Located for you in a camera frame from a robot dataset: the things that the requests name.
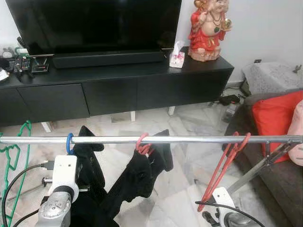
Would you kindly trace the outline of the black garment with green logo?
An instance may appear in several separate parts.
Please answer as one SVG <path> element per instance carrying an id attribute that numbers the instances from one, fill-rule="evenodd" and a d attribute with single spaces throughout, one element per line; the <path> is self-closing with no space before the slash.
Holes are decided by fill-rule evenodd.
<path id="1" fill-rule="evenodd" d="M 106 198 L 105 178 L 96 152 L 104 150 L 101 143 L 76 143 L 69 154 L 77 157 L 76 184 L 87 186 L 72 203 L 70 227 L 119 227 L 100 212 L 100 204 Z"/>

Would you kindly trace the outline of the blue plastic hanger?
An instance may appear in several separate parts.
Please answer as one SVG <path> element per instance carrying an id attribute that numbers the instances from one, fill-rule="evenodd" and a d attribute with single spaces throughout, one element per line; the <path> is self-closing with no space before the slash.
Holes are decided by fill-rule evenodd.
<path id="1" fill-rule="evenodd" d="M 66 137 L 66 153 L 68 155 L 74 155 L 74 150 L 71 148 L 73 133 L 69 133 Z"/>

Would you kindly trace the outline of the red plastic hanger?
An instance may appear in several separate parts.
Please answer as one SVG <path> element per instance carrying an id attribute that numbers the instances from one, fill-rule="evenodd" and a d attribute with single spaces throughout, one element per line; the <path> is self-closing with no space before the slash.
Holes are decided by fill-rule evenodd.
<path id="1" fill-rule="evenodd" d="M 219 164 L 214 169 L 214 173 L 211 177 L 211 180 L 204 192 L 204 195 L 201 198 L 202 202 L 208 202 L 214 190 L 218 187 L 219 182 L 225 175 L 227 169 L 236 158 L 237 154 L 242 150 L 245 145 L 248 143 L 251 133 L 245 134 L 245 138 L 240 143 L 228 143 L 223 150 L 223 156 L 219 160 Z"/>

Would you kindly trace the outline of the pink plastic hanger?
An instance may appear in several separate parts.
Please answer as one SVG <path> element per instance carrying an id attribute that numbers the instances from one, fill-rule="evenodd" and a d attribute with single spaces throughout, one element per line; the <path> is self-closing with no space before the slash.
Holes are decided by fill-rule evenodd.
<path id="1" fill-rule="evenodd" d="M 152 149 L 152 145 L 150 143 L 146 143 L 146 144 L 142 143 L 142 140 L 144 138 L 146 138 L 147 136 L 149 136 L 148 133 L 144 133 L 144 134 L 140 135 L 139 139 L 137 140 L 136 145 L 135 145 L 135 150 L 139 154 L 142 154 L 144 156 L 148 156 L 151 153 L 153 153 L 153 151 L 154 151 L 154 149 Z"/>

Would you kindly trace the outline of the green plastic hanger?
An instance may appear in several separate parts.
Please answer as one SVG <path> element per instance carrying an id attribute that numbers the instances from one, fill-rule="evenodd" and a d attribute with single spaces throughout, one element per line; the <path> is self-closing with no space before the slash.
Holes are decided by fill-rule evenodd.
<path id="1" fill-rule="evenodd" d="M 9 173 L 11 171 L 16 171 L 18 164 L 19 164 L 19 158 L 21 155 L 21 149 L 19 145 L 13 144 L 13 145 L 7 145 L 6 147 L 0 148 L 0 153 L 3 153 L 6 156 L 6 166 L 4 167 L 4 175 L 3 175 L 3 181 L 4 185 L 2 188 L 1 198 L 0 198 L 0 204 L 1 200 L 6 198 L 5 192 L 11 191 L 9 188 Z M 21 184 L 19 185 L 17 194 L 13 199 L 15 199 L 15 202 L 13 204 L 13 209 L 17 207 L 17 202 L 19 201 L 21 194 L 22 194 L 22 188 L 24 185 L 25 177 L 22 177 Z M 15 211 L 13 210 L 9 215 L 6 214 L 6 212 L 2 211 L 2 208 L 5 208 L 6 205 L 2 205 L 0 207 L 0 227 L 9 227 L 11 224 L 12 219 L 14 218 Z"/>

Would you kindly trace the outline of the dark grey sofa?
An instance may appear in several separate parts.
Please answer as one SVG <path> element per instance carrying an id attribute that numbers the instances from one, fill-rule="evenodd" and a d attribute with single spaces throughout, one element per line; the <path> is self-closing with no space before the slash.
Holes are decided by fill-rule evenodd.
<path id="1" fill-rule="evenodd" d="M 259 100 L 271 99 L 285 95 L 266 93 L 250 95 L 237 109 L 231 119 L 225 135 L 251 133 L 260 135 L 252 114 L 253 105 Z M 300 178 L 302 167 L 290 160 L 279 162 L 263 168 L 259 176 L 251 181 L 258 189 L 264 205 L 270 210 L 271 218 L 277 227 L 303 227 L 303 180 Z"/>

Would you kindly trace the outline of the plain black shirt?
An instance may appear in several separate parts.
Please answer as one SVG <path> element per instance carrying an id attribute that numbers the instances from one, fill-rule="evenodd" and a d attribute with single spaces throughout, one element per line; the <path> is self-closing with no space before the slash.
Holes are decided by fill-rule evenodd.
<path id="1" fill-rule="evenodd" d="M 115 218 L 124 201 L 131 202 L 136 197 L 150 197 L 158 175 L 173 169 L 170 144 L 151 143 L 151 147 L 154 151 L 148 156 L 134 150 L 134 155 L 123 173 L 100 204 L 100 212 L 107 218 Z"/>

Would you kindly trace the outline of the black power adapter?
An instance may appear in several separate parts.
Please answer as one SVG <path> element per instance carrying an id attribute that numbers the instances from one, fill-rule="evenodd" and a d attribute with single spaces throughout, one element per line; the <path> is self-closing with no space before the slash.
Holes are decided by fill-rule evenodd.
<path id="1" fill-rule="evenodd" d="M 240 103 L 240 97 L 238 95 L 227 95 L 222 96 L 218 99 L 218 102 L 222 105 L 228 106 L 231 104 L 239 104 Z"/>

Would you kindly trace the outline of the pink cat face pillow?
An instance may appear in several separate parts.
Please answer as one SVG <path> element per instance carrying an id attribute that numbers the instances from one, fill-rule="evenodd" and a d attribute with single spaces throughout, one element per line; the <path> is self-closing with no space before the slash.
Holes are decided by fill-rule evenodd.
<path id="1" fill-rule="evenodd" d="M 288 129 L 288 135 L 303 135 L 303 100 L 301 100 L 292 117 L 291 125 Z M 296 165 L 303 166 L 303 144 L 299 143 L 288 151 L 290 160 Z"/>

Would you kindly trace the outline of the side table with lace cloth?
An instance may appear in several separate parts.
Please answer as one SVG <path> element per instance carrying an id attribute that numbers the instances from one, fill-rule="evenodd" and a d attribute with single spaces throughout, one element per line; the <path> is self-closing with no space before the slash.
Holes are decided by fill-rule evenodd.
<path id="1" fill-rule="evenodd" d="M 242 68 L 253 95 L 303 88 L 303 78 L 294 65 L 281 62 L 252 63 Z"/>

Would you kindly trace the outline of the black television console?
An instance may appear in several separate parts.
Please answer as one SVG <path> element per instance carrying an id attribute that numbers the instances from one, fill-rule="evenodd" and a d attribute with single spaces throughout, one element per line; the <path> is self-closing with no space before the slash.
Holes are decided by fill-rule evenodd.
<path id="1" fill-rule="evenodd" d="M 225 58 L 55 69 L 0 82 L 0 127 L 217 100 L 234 70 Z"/>

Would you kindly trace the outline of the white pink tissue box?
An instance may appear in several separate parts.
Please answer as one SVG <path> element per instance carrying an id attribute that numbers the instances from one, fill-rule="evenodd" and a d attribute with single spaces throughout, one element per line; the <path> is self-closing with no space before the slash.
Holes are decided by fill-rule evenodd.
<path id="1" fill-rule="evenodd" d="M 176 41 L 171 54 L 169 55 L 169 67 L 181 69 L 185 61 L 185 53 L 182 52 L 184 41 Z"/>

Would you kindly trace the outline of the black soundbar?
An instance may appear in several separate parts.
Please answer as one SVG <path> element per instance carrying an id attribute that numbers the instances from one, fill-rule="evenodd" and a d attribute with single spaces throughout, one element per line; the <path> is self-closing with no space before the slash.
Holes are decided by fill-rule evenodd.
<path id="1" fill-rule="evenodd" d="M 165 54 L 161 50 L 128 50 L 54 54 L 52 63 L 57 69 L 73 69 L 128 63 L 162 62 L 164 59 Z"/>

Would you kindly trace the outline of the black flat television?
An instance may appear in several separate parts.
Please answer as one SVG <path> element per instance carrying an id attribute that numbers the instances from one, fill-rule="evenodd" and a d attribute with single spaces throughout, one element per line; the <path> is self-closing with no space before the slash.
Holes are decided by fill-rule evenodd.
<path id="1" fill-rule="evenodd" d="M 6 0 L 30 54 L 159 50 L 182 0 Z"/>

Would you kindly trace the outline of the small black electronic devices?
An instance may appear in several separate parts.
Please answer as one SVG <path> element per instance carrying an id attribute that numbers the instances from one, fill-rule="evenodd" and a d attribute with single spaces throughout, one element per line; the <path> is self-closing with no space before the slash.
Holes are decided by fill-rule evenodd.
<path id="1" fill-rule="evenodd" d="M 34 78 L 33 74 L 47 73 L 50 66 L 47 63 L 47 58 L 32 58 L 28 54 L 15 55 L 13 58 L 0 58 L 0 69 L 7 72 L 9 76 L 21 77 L 27 75 L 29 78 Z"/>

